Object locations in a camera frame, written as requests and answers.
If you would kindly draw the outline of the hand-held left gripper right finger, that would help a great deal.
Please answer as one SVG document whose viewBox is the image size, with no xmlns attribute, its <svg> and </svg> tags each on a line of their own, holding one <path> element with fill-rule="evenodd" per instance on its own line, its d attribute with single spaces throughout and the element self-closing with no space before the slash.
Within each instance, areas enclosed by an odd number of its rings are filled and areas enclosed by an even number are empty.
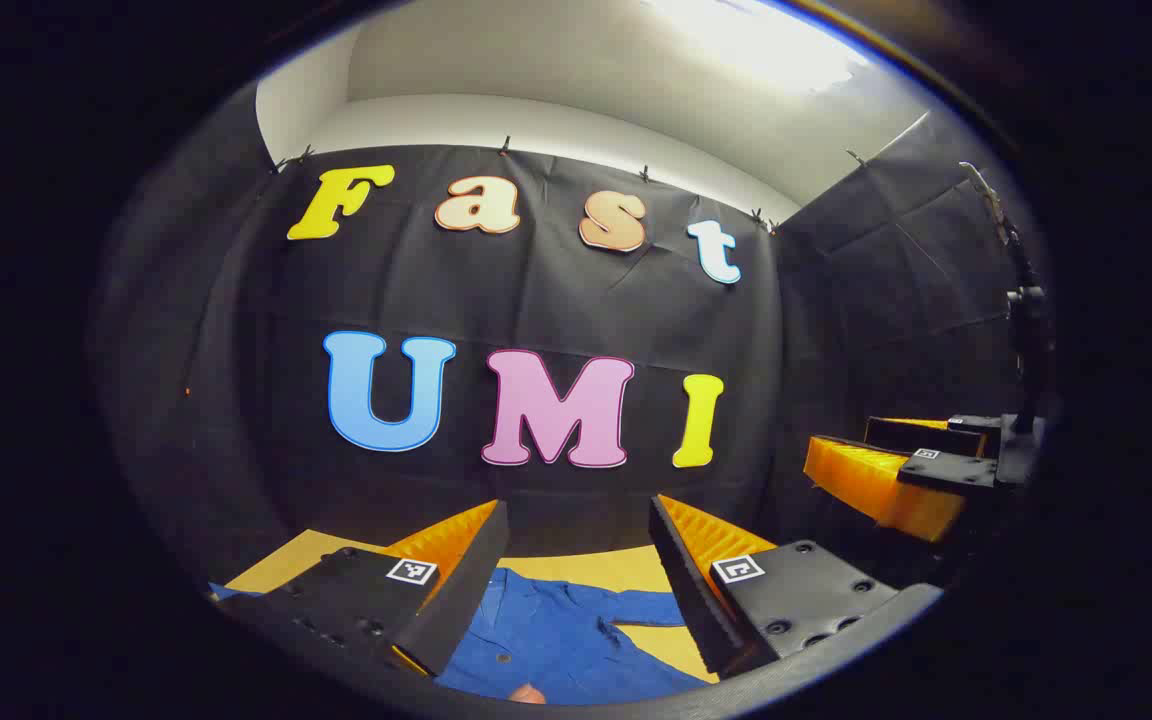
<svg viewBox="0 0 1152 720">
<path fill-rule="evenodd" d="M 812 539 L 773 544 L 670 497 L 650 501 L 649 535 L 719 679 L 809 650 L 899 593 Z"/>
</svg>

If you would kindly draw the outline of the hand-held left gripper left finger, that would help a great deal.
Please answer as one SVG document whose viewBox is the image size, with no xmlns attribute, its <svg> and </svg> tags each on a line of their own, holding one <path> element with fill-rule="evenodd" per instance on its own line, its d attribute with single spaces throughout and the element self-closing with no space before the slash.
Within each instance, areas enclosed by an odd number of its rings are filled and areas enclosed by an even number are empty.
<svg viewBox="0 0 1152 720">
<path fill-rule="evenodd" d="M 382 551 L 325 553 L 264 606 L 296 637 L 351 662 L 430 679 L 458 647 L 508 538 L 506 502 L 488 501 Z"/>
</svg>

